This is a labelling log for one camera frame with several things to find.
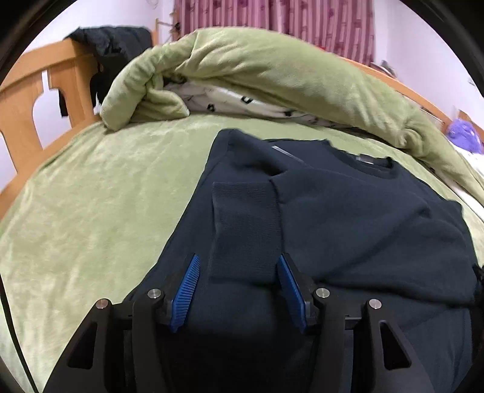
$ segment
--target green blanket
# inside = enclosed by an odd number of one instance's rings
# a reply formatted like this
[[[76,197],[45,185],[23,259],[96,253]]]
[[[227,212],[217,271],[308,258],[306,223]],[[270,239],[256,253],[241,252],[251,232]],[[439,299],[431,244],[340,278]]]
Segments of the green blanket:
[[[442,171],[484,205],[484,180],[418,107],[311,44],[267,30],[213,28],[148,49],[125,67],[105,98],[101,117],[108,128],[188,116],[181,98],[163,90],[166,77],[360,127]]]
[[[180,98],[163,90],[167,76],[350,123],[402,150],[294,123],[187,117]],[[86,129],[32,176],[0,223],[0,271],[40,388],[94,302],[120,302],[155,263],[222,128],[260,138],[329,139],[352,153],[391,156],[443,197],[462,203],[408,152],[484,200],[477,174],[400,95],[334,55],[261,30],[197,31],[148,50],[116,79],[102,116],[105,124]],[[130,120],[144,123],[127,125]],[[466,205],[463,216],[482,264],[484,224]],[[31,391],[3,318],[0,354]]]
[[[191,115],[130,125],[98,123],[49,160],[0,223],[0,269],[30,369],[43,387],[94,302],[120,302],[156,262],[222,128],[260,138],[329,139],[352,153],[391,156],[443,197],[459,198],[412,157],[337,130],[259,119]],[[484,224],[463,205],[480,262]],[[7,328],[0,354],[29,391]]]

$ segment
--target pink curtain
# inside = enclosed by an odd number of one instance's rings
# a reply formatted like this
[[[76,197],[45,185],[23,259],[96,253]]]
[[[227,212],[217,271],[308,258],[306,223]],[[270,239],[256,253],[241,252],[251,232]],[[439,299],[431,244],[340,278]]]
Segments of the pink curtain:
[[[373,61],[373,0],[175,0],[175,10],[182,36],[202,27],[251,26]]]

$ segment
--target wooden headboard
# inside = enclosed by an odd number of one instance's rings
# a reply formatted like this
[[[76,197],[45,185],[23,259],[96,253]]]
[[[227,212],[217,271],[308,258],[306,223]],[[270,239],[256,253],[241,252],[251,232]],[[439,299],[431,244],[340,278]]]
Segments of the wooden headboard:
[[[153,42],[159,41],[155,22]],[[170,32],[178,38],[178,30]],[[364,72],[377,77],[404,96],[415,101],[441,121],[445,133],[451,123],[442,111],[401,82],[363,64],[348,60]],[[35,100],[42,94],[42,72],[47,71],[51,89],[59,89],[65,100],[72,129],[43,148],[33,121]],[[23,54],[0,85],[0,132],[17,171],[14,179],[0,193],[0,219],[5,215],[27,179],[49,157],[62,149],[77,133],[100,120],[94,115],[89,84],[97,71],[93,55],[79,43],[66,39]]]

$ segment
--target navy sweater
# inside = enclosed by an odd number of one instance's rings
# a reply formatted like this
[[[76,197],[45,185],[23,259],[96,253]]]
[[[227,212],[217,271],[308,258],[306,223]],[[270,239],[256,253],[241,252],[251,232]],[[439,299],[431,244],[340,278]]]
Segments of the navy sweater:
[[[470,367],[476,256],[461,207],[390,158],[222,130],[158,262],[127,300],[162,288],[192,252],[200,279],[186,324],[160,329],[178,392],[307,390],[314,338],[291,322],[276,276],[282,252],[341,298],[389,306],[436,392],[452,391]],[[350,362],[345,372],[348,390]]]

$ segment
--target purple cloth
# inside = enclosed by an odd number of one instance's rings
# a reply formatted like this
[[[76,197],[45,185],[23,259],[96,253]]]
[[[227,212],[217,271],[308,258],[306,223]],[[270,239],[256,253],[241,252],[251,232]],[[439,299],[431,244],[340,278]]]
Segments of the purple cloth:
[[[456,146],[471,153],[482,153],[481,140],[474,130],[472,123],[456,119],[448,128],[447,138]]]

